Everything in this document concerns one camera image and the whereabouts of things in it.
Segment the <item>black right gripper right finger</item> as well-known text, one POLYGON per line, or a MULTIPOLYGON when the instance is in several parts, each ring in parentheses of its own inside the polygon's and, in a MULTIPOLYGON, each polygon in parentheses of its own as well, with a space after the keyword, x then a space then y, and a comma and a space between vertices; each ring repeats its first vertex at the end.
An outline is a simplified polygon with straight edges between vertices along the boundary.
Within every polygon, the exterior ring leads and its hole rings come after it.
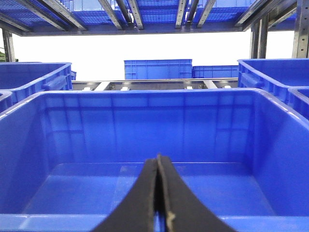
POLYGON ((163 229, 166 232, 234 232, 185 184, 167 156, 158 155, 158 176, 162 189, 163 229))

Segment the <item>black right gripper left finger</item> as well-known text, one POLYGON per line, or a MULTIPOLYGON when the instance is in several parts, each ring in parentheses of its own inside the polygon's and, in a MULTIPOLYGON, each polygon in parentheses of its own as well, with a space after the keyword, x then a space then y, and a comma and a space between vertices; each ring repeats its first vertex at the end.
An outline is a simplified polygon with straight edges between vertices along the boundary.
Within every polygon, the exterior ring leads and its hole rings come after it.
POLYGON ((133 187, 94 232, 153 232, 157 160, 147 159, 133 187))

